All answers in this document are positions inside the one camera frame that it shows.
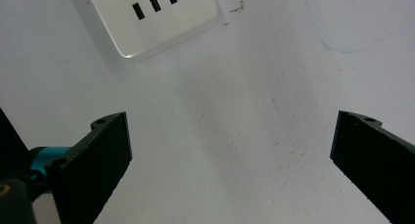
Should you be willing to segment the black and teal device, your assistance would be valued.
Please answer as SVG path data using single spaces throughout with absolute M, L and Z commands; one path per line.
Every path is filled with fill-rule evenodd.
M 45 164 L 68 149 L 29 150 L 0 108 L 0 224 L 36 224 L 32 203 L 51 192 Z

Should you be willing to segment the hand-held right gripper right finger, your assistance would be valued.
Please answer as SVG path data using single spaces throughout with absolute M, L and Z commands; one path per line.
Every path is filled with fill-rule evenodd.
M 415 224 L 415 146 L 382 122 L 340 111 L 330 159 L 391 224 Z

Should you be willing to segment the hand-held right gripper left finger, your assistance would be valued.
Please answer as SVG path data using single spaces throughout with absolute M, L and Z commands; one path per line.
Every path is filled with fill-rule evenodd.
M 91 123 L 91 131 L 45 164 L 62 224 L 93 224 L 132 161 L 124 112 Z

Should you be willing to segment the white power strip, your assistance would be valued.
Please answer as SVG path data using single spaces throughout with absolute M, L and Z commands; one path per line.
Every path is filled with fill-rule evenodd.
M 214 24 L 214 0 L 91 0 L 118 53 L 144 60 Z

